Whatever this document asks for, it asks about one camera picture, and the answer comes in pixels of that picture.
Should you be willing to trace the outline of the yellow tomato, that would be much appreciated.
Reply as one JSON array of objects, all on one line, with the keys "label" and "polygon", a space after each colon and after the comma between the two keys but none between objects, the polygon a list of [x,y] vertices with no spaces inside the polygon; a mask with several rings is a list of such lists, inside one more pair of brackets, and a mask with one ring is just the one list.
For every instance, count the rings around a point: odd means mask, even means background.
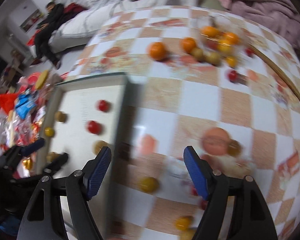
[{"label": "yellow tomato", "polygon": [[238,59],[234,56],[228,56],[225,58],[227,65],[231,68],[236,68],[238,65]]},{"label": "yellow tomato", "polygon": [[47,137],[53,137],[55,135],[55,130],[52,127],[46,127],[44,133]]},{"label": "yellow tomato", "polygon": [[179,231],[188,230],[193,223],[193,216],[181,216],[175,221],[175,228]]}]

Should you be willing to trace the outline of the yellow-brown fruit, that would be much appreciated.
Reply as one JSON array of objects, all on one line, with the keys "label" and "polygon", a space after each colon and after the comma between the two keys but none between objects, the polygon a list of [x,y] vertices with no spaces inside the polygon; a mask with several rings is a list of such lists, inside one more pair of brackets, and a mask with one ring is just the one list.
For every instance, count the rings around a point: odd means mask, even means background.
[{"label": "yellow-brown fruit", "polygon": [[139,189],[144,193],[153,193],[159,188],[159,182],[153,177],[143,177],[139,181]]}]

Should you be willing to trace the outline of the red tomato with stem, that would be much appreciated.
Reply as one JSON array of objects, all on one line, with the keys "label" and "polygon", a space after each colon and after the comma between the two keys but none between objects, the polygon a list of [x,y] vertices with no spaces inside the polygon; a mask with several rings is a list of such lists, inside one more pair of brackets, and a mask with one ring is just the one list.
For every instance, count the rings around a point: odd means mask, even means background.
[{"label": "red tomato with stem", "polygon": [[227,72],[227,78],[230,82],[236,83],[238,80],[238,72],[236,70],[229,70]]}]

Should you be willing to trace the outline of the large brown longan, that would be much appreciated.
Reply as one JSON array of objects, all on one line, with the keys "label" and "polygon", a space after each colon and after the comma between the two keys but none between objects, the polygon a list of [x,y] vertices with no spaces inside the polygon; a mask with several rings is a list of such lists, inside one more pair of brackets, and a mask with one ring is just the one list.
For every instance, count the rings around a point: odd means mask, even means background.
[{"label": "large brown longan", "polygon": [[95,141],[93,144],[93,154],[98,155],[103,147],[108,147],[108,143],[103,140]]}]

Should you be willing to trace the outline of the red cherry tomato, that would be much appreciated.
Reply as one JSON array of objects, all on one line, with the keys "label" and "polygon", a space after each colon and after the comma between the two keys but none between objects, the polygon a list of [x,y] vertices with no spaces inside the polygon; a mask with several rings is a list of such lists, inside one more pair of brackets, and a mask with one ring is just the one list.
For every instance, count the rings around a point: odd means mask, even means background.
[{"label": "red cherry tomato", "polygon": [[94,120],[90,120],[87,122],[87,130],[92,134],[101,134],[102,133],[102,125],[99,122]]}]

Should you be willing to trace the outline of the pile of snack packets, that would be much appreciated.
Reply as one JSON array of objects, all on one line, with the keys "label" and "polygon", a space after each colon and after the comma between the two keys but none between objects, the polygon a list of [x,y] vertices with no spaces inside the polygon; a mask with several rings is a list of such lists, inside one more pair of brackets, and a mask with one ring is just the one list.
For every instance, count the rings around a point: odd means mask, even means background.
[{"label": "pile of snack packets", "polygon": [[[46,105],[54,86],[50,89],[35,90],[34,85],[42,72],[35,72],[28,77],[21,77],[18,89],[13,93],[0,94],[0,156],[14,145],[27,146],[39,139],[46,113]],[[14,107],[19,94],[31,94],[37,108],[22,120]]]}]

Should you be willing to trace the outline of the white tray box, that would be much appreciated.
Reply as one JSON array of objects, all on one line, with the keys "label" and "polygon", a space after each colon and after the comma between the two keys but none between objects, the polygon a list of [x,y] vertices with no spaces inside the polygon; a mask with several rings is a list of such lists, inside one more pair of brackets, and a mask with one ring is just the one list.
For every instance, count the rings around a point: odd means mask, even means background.
[{"label": "white tray box", "polygon": [[[42,172],[49,152],[69,155],[68,162],[56,173],[57,178],[82,169],[86,162],[96,157],[93,144],[98,140],[108,143],[114,164],[119,155],[129,85],[128,76],[123,72],[88,76],[55,85],[42,124],[42,129],[52,127],[55,135],[50,138],[44,131],[40,132],[45,146],[37,151],[36,173]],[[66,122],[55,121],[57,111],[67,115]],[[90,120],[102,125],[101,134],[88,132]]]}]

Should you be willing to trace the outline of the red tomato at bottom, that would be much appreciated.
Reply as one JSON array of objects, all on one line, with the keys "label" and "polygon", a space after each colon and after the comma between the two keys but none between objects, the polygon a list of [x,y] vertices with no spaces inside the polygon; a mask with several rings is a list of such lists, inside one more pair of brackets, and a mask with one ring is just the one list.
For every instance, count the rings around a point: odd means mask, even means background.
[{"label": "red tomato at bottom", "polygon": [[199,204],[199,207],[202,209],[202,210],[205,210],[207,208],[207,204],[208,204],[208,201],[204,200],[204,199],[201,199],[200,200],[200,204]]}]

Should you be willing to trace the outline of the person in black clothes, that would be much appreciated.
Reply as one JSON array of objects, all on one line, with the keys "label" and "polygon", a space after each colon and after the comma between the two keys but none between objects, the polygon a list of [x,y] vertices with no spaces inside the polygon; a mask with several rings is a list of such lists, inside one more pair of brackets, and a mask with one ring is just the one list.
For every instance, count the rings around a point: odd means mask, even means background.
[{"label": "person in black clothes", "polygon": [[51,51],[49,46],[49,40],[55,30],[59,28],[59,24],[63,17],[64,5],[61,3],[56,4],[50,2],[46,6],[47,16],[39,25],[39,32],[34,37],[34,46],[36,49],[36,59],[41,60],[46,57],[56,69],[60,68],[60,60]]}]

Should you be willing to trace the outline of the yellow tomato below bowl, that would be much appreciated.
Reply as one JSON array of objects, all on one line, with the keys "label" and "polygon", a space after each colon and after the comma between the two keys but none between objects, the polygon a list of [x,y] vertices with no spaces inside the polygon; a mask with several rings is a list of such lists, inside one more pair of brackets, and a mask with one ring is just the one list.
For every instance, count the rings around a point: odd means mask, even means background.
[{"label": "yellow tomato below bowl", "polygon": [[225,58],[227,65],[231,68],[236,68],[238,65],[238,59],[234,56],[228,56]]}]

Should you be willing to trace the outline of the white sofa cover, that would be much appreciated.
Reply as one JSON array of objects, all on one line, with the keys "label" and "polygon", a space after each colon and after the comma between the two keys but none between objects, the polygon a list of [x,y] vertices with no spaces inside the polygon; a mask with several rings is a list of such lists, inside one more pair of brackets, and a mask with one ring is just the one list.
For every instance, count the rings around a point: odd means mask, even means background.
[{"label": "white sofa cover", "polygon": [[197,5],[198,0],[53,0],[68,6],[71,3],[86,8],[73,19],[54,31],[49,45],[53,52],[58,53],[71,47],[88,43],[89,39],[100,30],[102,25],[120,12],[157,7],[163,5]]}]

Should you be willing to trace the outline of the yellow fruit in bowl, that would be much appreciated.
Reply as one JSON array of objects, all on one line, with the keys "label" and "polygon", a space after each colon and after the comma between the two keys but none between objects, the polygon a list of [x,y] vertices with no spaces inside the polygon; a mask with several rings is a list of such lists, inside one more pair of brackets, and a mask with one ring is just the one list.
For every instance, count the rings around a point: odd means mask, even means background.
[{"label": "yellow fruit in bowl", "polygon": [[234,53],[234,48],[227,40],[220,40],[217,44],[217,50],[224,56],[230,56]]}]

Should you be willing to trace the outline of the orange in bowl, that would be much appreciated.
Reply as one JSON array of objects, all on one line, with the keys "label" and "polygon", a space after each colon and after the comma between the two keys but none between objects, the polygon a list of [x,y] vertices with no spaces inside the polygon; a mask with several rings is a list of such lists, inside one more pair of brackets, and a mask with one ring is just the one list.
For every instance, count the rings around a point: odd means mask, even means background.
[{"label": "orange in bowl", "polygon": [[226,32],[223,35],[224,39],[231,45],[238,45],[240,43],[240,37],[236,33]]},{"label": "orange in bowl", "polygon": [[214,38],[219,35],[219,30],[213,26],[204,26],[200,29],[200,33],[206,37]]}]

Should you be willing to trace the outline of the orange in bowl left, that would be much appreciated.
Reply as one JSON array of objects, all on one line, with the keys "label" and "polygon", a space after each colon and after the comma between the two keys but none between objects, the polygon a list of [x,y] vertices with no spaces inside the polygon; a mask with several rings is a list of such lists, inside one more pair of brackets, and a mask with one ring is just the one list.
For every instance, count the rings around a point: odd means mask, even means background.
[{"label": "orange in bowl left", "polygon": [[200,29],[200,33],[206,37],[214,38],[219,35],[219,30],[213,26],[204,26]]}]

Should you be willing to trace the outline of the pink fleece blanket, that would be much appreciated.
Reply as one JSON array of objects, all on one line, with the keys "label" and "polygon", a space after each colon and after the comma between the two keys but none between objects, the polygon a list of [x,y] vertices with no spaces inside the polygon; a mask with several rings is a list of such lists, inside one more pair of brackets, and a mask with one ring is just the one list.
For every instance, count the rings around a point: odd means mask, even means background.
[{"label": "pink fleece blanket", "polygon": [[290,0],[219,0],[231,13],[261,24],[300,51],[300,13]]}]

